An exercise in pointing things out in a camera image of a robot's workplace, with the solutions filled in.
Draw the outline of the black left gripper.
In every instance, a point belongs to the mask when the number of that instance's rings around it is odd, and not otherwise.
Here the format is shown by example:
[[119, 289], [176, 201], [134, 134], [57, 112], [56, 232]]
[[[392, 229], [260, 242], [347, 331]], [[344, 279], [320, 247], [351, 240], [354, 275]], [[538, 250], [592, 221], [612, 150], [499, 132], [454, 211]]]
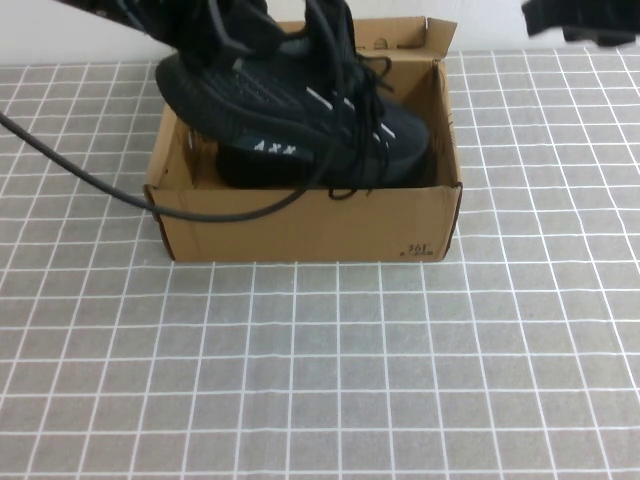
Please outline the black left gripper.
[[273, 19], [264, 1], [76, 1], [74, 7], [179, 51], [273, 52]]

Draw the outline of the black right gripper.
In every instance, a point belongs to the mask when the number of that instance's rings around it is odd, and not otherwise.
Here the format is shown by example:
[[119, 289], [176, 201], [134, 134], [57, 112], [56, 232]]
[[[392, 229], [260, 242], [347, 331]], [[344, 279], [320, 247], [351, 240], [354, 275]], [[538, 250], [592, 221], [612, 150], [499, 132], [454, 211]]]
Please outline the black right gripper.
[[639, 35], [636, 0], [532, 0], [522, 4], [522, 13], [530, 37], [561, 29], [566, 42], [615, 48]]

